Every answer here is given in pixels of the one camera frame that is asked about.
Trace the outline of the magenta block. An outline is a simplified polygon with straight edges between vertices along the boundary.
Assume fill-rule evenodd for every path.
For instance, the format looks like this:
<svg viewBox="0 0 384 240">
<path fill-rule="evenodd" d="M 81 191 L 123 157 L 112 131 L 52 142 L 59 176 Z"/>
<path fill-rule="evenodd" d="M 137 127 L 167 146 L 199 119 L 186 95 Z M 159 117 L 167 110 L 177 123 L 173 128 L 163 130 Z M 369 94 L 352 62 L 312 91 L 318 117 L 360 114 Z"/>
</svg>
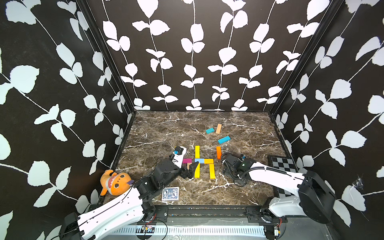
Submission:
<svg viewBox="0 0 384 240">
<path fill-rule="evenodd" d="M 192 163 L 193 159 L 183 159 L 183 164 Z"/>
</svg>

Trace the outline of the yellow block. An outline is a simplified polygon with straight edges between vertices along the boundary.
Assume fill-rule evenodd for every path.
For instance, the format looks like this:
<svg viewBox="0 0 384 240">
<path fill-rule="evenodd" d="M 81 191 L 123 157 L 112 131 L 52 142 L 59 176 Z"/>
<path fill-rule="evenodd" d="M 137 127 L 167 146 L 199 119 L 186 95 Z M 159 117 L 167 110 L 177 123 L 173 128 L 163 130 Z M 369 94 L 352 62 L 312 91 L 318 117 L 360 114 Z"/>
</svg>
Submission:
<svg viewBox="0 0 384 240">
<path fill-rule="evenodd" d="M 200 146 L 195 146 L 195 159 L 200 158 Z"/>
<path fill-rule="evenodd" d="M 201 164 L 198 163 L 198 165 L 196 167 L 196 170 L 195 170 L 195 179 L 199 179 L 200 178 L 200 168 L 201 168 Z"/>
</svg>

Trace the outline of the light blue short block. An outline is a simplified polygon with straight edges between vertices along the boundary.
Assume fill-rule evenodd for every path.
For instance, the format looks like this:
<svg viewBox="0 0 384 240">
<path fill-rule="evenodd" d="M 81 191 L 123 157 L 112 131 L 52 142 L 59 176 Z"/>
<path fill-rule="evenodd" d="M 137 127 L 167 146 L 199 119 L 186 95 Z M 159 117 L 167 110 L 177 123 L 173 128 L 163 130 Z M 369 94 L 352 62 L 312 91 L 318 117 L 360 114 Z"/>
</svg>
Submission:
<svg viewBox="0 0 384 240">
<path fill-rule="evenodd" d="M 195 162 L 198 162 L 200 164 L 204 164 L 205 163 L 205 159 L 195 159 Z"/>
</svg>

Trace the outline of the amber long block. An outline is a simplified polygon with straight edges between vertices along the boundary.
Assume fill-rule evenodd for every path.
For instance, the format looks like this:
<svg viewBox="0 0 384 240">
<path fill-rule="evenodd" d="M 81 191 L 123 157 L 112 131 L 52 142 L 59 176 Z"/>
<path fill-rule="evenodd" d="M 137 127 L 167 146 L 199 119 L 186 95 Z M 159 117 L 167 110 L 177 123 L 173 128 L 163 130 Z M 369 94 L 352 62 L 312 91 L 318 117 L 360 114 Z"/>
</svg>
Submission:
<svg viewBox="0 0 384 240">
<path fill-rule="evenodd" d="M 210 179 L 211 180 L 215 180 L 216 179 L 215 165 L 214 164 L 209 164 L 209 169 L 210 169 Z"/>
</svg>

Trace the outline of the amber short block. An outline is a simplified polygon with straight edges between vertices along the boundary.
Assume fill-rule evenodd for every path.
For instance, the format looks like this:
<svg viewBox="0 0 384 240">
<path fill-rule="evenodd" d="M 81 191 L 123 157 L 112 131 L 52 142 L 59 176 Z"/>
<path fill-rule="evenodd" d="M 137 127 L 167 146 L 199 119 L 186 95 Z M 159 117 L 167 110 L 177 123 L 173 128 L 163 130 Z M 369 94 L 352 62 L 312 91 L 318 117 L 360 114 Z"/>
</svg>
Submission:
<svg viewBox="0 0 384 240">
<path fill-rule="evenodd" d="M 204 159 L 204 164 L 213 164 L 214 159 Z"/>
</svg>

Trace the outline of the orange long block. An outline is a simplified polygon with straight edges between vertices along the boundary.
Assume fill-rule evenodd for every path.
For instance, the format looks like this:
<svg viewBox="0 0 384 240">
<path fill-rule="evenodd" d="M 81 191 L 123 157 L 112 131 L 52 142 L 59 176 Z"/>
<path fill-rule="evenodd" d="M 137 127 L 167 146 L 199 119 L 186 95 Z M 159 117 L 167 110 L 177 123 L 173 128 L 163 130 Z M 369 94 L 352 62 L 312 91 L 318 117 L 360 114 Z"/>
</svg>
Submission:
<svg viewBox="0 0 384 240">
<path fill-rule="evenodd" d="M 220 146 L 216 147 L 216 152 L 217 152 L 217 159 L 221 160 L 222 159 L 222 149 Z"/>
</svg>

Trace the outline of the cyan long block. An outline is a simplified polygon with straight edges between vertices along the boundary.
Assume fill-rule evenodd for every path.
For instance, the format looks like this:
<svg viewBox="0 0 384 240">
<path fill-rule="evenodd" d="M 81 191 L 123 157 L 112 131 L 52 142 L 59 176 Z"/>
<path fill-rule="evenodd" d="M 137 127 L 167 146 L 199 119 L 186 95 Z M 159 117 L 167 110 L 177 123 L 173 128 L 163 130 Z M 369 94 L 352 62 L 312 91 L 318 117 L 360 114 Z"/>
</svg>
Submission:
<svg viewBox="0 0 384 240">
<path fill-rule="evenodd" d="M 223 138 L 219 139 L 218 143 L 221 145 L 221 144 L 224 144 L 224 143 L 226 143 L 226 142 L 228 142 L 230 140 L 231 140 L 231 138 L 229 136 L 226 136 L 226 137 L 223 137 Z"/>
</svg>

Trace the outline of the teal short block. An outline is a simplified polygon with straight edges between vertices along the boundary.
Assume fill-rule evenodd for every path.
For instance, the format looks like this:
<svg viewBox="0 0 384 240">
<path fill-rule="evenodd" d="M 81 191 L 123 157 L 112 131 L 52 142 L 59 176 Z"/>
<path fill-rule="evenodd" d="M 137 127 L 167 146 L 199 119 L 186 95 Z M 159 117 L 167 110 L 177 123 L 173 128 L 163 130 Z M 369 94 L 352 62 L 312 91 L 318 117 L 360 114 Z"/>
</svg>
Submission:
<svg viewBox="0 0 384 240">
<path fill-rule="evenodd" d="M 207 134 L 210 134 L 210 133 L 213 133 L 213 132 L 215 132 L 215 129 L 214 129 L 214 128 L 210 128 L 210 129 L 207 129 L 207 130 L 206 130 L 206 133 L 207 133 Z"/>
</svg>

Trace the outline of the natural wood long block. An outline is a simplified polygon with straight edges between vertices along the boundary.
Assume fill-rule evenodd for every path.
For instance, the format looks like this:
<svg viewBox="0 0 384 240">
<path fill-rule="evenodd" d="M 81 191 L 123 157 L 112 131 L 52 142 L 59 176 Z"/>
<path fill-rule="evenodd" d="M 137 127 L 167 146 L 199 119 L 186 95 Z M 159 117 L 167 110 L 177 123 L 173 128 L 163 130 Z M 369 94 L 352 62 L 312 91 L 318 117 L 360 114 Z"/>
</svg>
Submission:
<svg viewBox="0 0 384 240">
<path fill-rule="evenodd" d="M 216 129 L 216 134 L 219 135 L 221 133 L 221 129 L 222 129 L 222 124 L 218 124 Z"/>
</svg>

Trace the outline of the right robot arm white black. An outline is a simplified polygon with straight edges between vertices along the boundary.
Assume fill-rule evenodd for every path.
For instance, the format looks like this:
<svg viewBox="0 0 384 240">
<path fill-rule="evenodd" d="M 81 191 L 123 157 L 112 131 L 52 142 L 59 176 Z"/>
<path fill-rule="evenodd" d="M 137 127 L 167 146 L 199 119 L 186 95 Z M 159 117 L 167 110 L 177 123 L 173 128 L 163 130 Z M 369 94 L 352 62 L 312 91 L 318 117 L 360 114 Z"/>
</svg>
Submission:
<svg viewBox="0 0 384 240">
<path fill-rule="evenodd" d="M 336 195 L 315 172 L 305 174 L 269 167 L 244 155 L 225 153 L 221 156 L 224 175 L 238 187 L 249 181 L 262 182 L 283 189 L 291 196 L 269 198 L 254 216 L 267 224 L 286 216 L 304 216 L 318 223 L 331 221 Z"/>
</svg>

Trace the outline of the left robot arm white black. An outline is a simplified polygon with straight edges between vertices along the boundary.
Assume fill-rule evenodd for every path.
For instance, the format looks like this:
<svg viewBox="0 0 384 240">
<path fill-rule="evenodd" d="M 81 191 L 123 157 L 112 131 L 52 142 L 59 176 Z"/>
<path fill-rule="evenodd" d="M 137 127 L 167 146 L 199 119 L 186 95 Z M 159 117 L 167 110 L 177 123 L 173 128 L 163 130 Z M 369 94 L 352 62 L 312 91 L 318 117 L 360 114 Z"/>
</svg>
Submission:
<svg viewBox="0 0 384 240">
<path fill-rule="evenodd" d="M 177 177 L 193 178 L 198 165 L 196 162 L 186 169 L 178 167 L 170 159 L 163 160 L 114 200 L 80 216 L 76 213 L 67 215 L 59 231 L 59 239 L 102 240 L 125 225 L 149 221 L 156 211 L 152 199 Z"/>
</svg>

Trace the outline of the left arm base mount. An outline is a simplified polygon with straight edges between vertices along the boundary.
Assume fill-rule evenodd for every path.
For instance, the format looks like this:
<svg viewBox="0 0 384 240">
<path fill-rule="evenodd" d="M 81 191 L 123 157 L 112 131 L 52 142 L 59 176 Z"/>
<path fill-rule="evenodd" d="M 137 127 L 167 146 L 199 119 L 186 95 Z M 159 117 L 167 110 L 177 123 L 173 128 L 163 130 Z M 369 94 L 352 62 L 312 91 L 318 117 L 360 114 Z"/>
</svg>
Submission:
<svg viewBox="0 0 384 240">
<path fill-rule="evenodd" d="M 147 206 L 144 207 L 144 217 L 142 221 L 149 223 L 151 221 L 163 221 L 168 219 L 169 208 L 167 206 Z"/>
</svg>

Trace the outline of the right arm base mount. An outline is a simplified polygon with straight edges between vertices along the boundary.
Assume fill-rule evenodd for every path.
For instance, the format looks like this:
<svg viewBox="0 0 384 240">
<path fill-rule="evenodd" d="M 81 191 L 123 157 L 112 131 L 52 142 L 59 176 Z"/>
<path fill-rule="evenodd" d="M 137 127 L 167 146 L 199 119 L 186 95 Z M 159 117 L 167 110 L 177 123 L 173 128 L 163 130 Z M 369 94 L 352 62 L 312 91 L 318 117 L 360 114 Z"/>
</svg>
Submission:
<svg viewBox="0 0 384 240">
<path fill-rule="evenodd" d="M 261 206 L 246 207 L 245 216 L 249 223 L 258 223 L 260 225 L 279 225 L 287 223 L 286 217 L 277 217 L 267 208 Z"/>
</svg>

